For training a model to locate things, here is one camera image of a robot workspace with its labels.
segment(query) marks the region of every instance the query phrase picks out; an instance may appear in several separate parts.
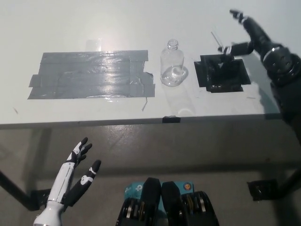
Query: gray floor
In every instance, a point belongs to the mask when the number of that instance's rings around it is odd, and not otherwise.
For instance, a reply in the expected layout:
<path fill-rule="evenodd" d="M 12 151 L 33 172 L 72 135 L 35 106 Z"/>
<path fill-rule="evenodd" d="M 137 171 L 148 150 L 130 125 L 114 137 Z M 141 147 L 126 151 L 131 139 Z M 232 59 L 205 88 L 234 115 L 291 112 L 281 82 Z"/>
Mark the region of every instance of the gray floor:
<path fill-rule="evenodd" d="M 301 225 L 301 191 L 278 202 L 253 202 L 247 181 L 283 181 L 301 148 L 282 121 L 24 129 L 0 131 L 0 170 L 22 189 L 50 188 L 62 162 L 87 136 L 93 143 L 79 178 L 99 158 L 88 192 L 63 215 L 65 226 L 115 225 L 123 190 L 133 181 L 191 180 L 209 195 L 221 226 Z M 0 225 L 31 225 L 28 212 L 0 188 Z"/>

